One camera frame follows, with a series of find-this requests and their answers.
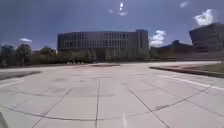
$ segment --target concrete tile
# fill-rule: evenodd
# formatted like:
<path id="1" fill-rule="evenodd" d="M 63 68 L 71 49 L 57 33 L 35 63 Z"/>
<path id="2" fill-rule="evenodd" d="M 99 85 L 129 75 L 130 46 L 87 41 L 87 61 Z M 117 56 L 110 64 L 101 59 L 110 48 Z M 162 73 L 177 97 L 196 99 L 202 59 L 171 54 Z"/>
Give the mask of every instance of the concrete tile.
<path id="1" fill-rule="evenodd" d="M 96 85 L 85 85 L 85 86 L 76 86 L 72 88 L 72 91 L 68 93 L 68 97 L 88 97 L 88 96 L 97 96 L 98 95 L 98 86 Z"/>
<path id="2" fill-rule="evenodd" d="M 35 98 L 16 107 L 15 110 L 43 116 L 60 99 L 61 99 L 60 97 L 35 96 Z"/>
<path id="3" fill-rule="evenodd" d="M 42 119 L 34 128 L 95 128 L 95 121 Z"/>
<path id="4" fill-rule="evenodd" d="M 153 114 L 122 117 L 119 119 L 109 119 L 98 121 L 97 128 L 165 128 Z"/>
<path id="5" fill-rule="evenodd" d="M 156 111 L 170 128 L 222 128 L 224 119 L 188 102 Z"/>
<path id="6" fill-rule="evenodd" d="M 33 94 L 42 94 L 48 90 L 46 86 L 31 86 L 32 83 L 24 84 L 19 83 L 16 85 L 6 86 L 4 89 L 15 91 L 15 92 L 26 92 L 26 93 L 33 93 Z"/>
<path id="7" fill-rule="evenodd" d="M 70 88 L 50 87 L 43 95 L 63 97 L 69 90 Z"/>
<path id="8" fill-rule="evenodd" d="M 210 95 L 215 95 L 217 97 L 224 97 L 224 91 L 215 89 L 215 88 L 209 88 L 205 91 L 205 93 L 208 93 Z"/>
<path id="9" fill-rule="evenodd" d="M 17 93 L 15 95 L 10 95 L 9 97 L 5 97 L 5 100 L 0 101 L 0 104 L 8 108 L 14 108 L 30 100 L 33 97 L 34 96 L 31 94 Z"/>
<path id="10" fill-rule="evenodd" d="M 148 85 L 147 83 L 142 82 L 141 80 L 134 80 L 134 78 L 122 81 L 122 85 L 128 87 L 132 92 L 142 92 L 157 89 Z"/>
<path id="11" fill-rule="evenodd" d="M 17 94 L 16 92 L 0 90 L 0 105 L 5 105 L 16 94 Z"/>
<path id="12" fill-rule="evenodd" d="M 41 118 L 14 111 L 7 111 L 3 116 L 9 128 L 32 128 Z"/>
<path id="13" fill-rule="evenodd" d="M 180 86 L 177 84 L 167 84 L 167 86 L 164 86 L 162 89 L 164 89 L 174 95 L 177 95 L 183 99 L 188 98 L 188 97 L 200 92 L 199 90 L 195 90 L 188 86 L 184 86 L 184 85 Z"/>
<path id="14" fill-rule="evenodd" d="M 201 93 L 189 99 L 189 101 L 224 116 L 224 97 Z"/>
<path id="15" fill-rule="evenodd" d="M 120 95 L 126 92 L 128 92 L 127 88 L 125 86 L 122 86 L 121 84 L 120 85 L 113 85 L 113 84 L 100 85 L 100 96 Z"/>
<path id="16" fill-rule="evenodd" d="M 65 119 L 96 119 L 97 97 L 65 97 L 46 116 Z"/>
<path id="17" fill-rule="evenodd" d="M 149 110 L 132 94 L 99 98 L 98 119 L 135 115 Z"/>
<path id="18" fill-rule="evenodd" d="M 136 95 L 146 104 L 152 111 L 167 107 L 181 99 L 167 93 L 163 90 L 153 90 L 149 92 L 136 93 Z"/>

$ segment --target curved building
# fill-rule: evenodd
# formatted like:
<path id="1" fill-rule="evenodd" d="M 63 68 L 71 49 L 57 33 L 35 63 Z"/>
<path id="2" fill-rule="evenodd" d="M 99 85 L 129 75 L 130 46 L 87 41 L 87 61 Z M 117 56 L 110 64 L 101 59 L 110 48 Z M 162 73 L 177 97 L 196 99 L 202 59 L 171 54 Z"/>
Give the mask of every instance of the curved building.
<path id="1" fill-rule="evenodd" d="M 91 50 L 97 60 L 137 60 L 148 55 L 148 31 L 98 31 L 58 34 L 59 52 Z"/>

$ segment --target pavement joint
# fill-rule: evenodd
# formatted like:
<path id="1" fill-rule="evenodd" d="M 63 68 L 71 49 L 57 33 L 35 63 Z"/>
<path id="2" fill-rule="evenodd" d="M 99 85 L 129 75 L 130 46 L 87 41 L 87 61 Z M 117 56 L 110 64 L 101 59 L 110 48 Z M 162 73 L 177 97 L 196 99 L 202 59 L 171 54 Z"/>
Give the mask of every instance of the pavement joint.
<path id="1" fill-rule="evenodd" d="M 100 81 L 98 85 L 98 95 L 97 95 L 97 107 L 96 107 L 96 121 L 95 121 L 95 128 L 97 128 L 97 123 L 98 123 L 98 112 L 99 112 L 99 100 L 100 100 Z"/>
<path id="2" fill-rule="evenodd" d="M 130 89 L 127 88 L 160 122 L 162 122 L 166 128 L 170 128 L 159 116 L 157 116 L 135 93 Z"/>

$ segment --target paved ground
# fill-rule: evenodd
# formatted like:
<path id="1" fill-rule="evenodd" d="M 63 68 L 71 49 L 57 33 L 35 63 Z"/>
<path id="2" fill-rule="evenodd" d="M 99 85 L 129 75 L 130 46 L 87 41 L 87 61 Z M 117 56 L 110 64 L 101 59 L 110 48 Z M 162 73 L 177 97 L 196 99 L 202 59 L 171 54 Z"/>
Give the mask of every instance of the paved ground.
<path id="1" fill-rule="evenodd" d="M 42 73 L 0 81 L 0 111 L 9 128 L 223 128 L 224 79 L 148 68 L 173 64 L 193 63 L 16 69 Z"/>

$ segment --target curb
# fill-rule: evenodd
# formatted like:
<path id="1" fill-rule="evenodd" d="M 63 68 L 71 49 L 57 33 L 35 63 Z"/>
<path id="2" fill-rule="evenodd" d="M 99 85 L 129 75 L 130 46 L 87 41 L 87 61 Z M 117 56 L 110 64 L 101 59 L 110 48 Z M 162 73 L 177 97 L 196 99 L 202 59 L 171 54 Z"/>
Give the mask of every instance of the curb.
<path id="1" fill-rule="evenodd" d="M 167 68 L 167 67 L 149 67 L 149 68 L 157 69 L 157 70 L 164 70 L 164 71 L 178 72 L 178 73 L 187 73 L 187 74 L 194 74 L 194 75 L 203 75 L 203 76 L 212 76 L 212 77 L 224 78 L 223 73 L 216 73 L 216 72 L 188 70 L 188 69 L 180 69 L 180 68 Z"/>

